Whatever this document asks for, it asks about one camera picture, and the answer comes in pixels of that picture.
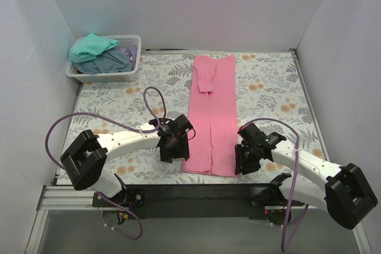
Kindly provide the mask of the pink t shirt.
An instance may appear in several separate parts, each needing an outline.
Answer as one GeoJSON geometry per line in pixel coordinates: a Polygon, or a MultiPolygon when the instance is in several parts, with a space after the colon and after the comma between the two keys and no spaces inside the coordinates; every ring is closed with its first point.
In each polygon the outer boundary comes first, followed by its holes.
{"type": "Polygon", "coordinates": [[[193,62],[188,119],[196,135],[189,141],[190,158],[182,171],[235,176],[238,144],[235,56],[214,59],[197,55],[193,62]]]}

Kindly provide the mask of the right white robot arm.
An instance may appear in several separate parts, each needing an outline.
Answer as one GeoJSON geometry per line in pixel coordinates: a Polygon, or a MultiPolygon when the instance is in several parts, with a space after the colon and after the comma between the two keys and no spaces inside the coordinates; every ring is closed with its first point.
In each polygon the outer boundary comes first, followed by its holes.
{"type": "Polygon", "coordinates": [[[276,206],[297,201],[326,211],[340,226],[352,230],[378,204],[363,171],[355,164],[342,166],[325,161],[304,150],[297,150],[285,136],[266,135],[250,123],[238,131],[242,141],[235,147],[236,174],[260,169],[260,161],[293,169],[277,175],[268,186],[253,195],[255,203],[276,206]]]}

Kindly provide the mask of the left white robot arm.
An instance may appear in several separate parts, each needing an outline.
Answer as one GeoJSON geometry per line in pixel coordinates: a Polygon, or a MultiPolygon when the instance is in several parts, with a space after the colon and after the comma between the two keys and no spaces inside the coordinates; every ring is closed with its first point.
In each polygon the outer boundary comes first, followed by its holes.
{"type": "Polygon", "coordinates": [[[193,125],[185,115],[175,120],[159,118],[143,124],[138,132],[119,131],[110,134],[81,132],[60,157],[75,190],[92,189],[105,195],[113,206],[139,204],[131,190],[117,174],[104,170],[104,165],[129,153],[158,148],[160,161],[189,159],[188,133],[193,125]]]}

